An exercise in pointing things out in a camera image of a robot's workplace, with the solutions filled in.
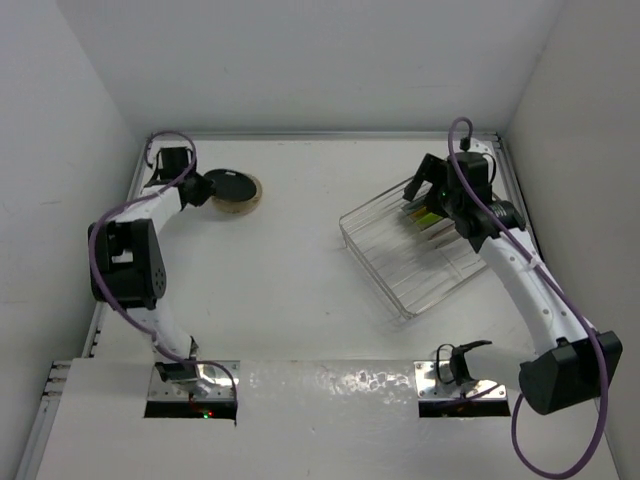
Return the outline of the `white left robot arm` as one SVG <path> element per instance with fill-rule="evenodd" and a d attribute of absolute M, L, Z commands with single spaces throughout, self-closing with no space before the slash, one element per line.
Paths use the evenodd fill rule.
<path fill-rule="evenodd" d="M 158 234 L 186 206 L 201 206 L 214 192 L 196 171 L 195 149 L 167 147 L 138 198 L 89 227 L 91 288 L 149 340 L 162 381 L 185 391 L 206 390 L 198 345 L 174 319 Z"/>

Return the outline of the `beige plate with characters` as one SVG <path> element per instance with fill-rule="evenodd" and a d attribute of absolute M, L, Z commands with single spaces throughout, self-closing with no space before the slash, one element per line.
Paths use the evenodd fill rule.
<path fill-rule="evenodd" d="M 226 190 L 217 190 L 211 197 L 212 205 L 220 212 L 229 215 L 247 215 L 254 211 L 263 197 L 261 182 L 254 176 L 246 180 L 235 180 Z"/>

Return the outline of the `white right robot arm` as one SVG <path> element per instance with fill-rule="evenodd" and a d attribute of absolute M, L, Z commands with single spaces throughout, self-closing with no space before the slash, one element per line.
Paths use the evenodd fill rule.
<path fill-rule="evenodd" d="M 532 337 L 535 357 L 520 363 L 517 382 L 541 415 L 582 403 L 601 393 L 600 374 L 613 376 L 623 352 L 617 335 L 580 324 L 537 255 L 516 207 L 497 199 L 489 165 L 477 152 L 459 152 L 450 162 L 425 155 L 405 187 L 407 201 L 423 183 L 430 187 L 427 211 L 453 221 L 456 231 L 501 280 Z"/>

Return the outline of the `grey-blue plate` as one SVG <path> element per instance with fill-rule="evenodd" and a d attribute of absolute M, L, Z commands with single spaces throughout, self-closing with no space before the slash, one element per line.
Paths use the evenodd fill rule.
<path fill-rule="evenodd" d="M 424 207 L 424 201 L 423 200 L 416 200 L 413 202 L 409 202 L 405 205 L 402 206 L 402 211 L 405 212 L 407 215 L 410 215 L 420 209 L 422 209 Z"/>

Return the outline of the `black plate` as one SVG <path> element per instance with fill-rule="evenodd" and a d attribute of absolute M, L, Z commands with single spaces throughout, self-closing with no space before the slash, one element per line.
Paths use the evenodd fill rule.
<path fill-rule="evenodd" d="M 255 181 L 244 173 L 220 168 L 210 170 L 204 175 L 216 183 L 216 192 L 212 196 L 214 200 L 241 203 L 251 200 L 257 194 L 258 187 Z"/>

